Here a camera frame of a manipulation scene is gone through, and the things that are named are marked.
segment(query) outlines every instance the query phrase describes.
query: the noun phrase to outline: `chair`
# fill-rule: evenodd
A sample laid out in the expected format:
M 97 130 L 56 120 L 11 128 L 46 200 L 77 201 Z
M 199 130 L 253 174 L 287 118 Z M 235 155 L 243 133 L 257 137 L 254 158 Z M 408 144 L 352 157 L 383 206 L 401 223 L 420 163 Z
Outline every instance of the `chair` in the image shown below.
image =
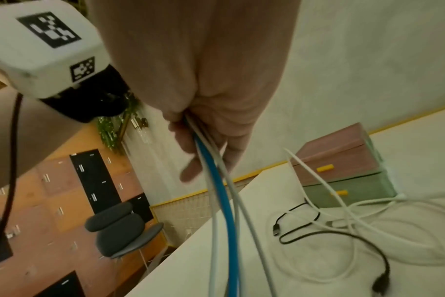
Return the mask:
M 98 232 L 95 245 L 102 255 L 116 259 L 139 250 L 148 269 L 141 248 L 159 234 L 164 224 L 157 223 L 143 232 L 143 219 L 133 213 L 131 203 L 123 202 L 91 216 L 87 219 L 85 227 L 89 232 Z

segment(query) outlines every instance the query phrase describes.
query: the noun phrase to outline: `white table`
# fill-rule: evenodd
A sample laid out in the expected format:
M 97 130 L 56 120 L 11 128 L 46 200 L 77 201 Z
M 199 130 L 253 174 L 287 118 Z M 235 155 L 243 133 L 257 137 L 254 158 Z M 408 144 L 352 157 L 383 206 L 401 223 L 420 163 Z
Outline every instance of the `white table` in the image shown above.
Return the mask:
M 402 191 L 428 193 L 445 190 L 445 111 L 377 133 L 372 135 L 372 139 Z M 370 296 L 372 282 L 382 273 L 383 264 L 368 254 L 360 255 L 358 264 L 347 278 L 329 284 L 293 278 L 282 272 L 275 264 L 268 249 L 269 242 L 273 240 L 271 226 L 277 217 L 274 212 L 285 211 L 302 202 L 298 181 L 287 164 L 262 172 L 241 191 L 241 197 L 249 209 L 268 255 L 269 266 L 280 297 Z M 329 211 L 341 214 L 339 209 Z M 299 213 L 313 215 L 308 209 L 300 210 Z M 441 214 L 412 206 L 401 208 L 392 216 L 412 219 L 418 223 L 431 221 L 433 225 L 430 228 L 445 238 L 445 217 Z M 223 296 L 227 278 L 227 240 L 221 212 L 217 218 L 220 255 L 217 288 L 220 296 Z M 287 217 L 281 222 L 284 231 L 300 224 L 292 217 Z M 406 226 L 398 226 L 394 229 L 407 233 L 413 232 Z M 377 235 L 367 234 L 368 238 L 381 241 L 380 238 L 374 236 Z M 299 241 L 284 248 L 291 254 L 295 253 L 297 259 L 302 261 L 306 268 L 314 271 L 325 272 L 325 267 L 329 267 L 325 266 L 327 258 L 331 261 L 336 257 L 340 262 L 347 259 L 348 249 L 342 247 L 348 244 L 348 239 L 335 235 L 318 237 L 318 239 L 312 238 L 314 240 L 310 242 Z M 320 243 L 329 249 L 320 250 L 320 246 L 317 246 Z M 245 223 L 242 224 L 240 244 L 248 296 L 270 296 L 260 260 Z M 398 248 L 405 254 L 414 252 L 413 249 L 404 248 L 404 246 Z M 210 254 L 211 221 L 201 227 L 139 283 L 128 294 L 128 297 L 207 296 Z M 391 266 L 392 283 L 388 296 L 445 296 L 445 266 L 418 267 L 394 261 Z

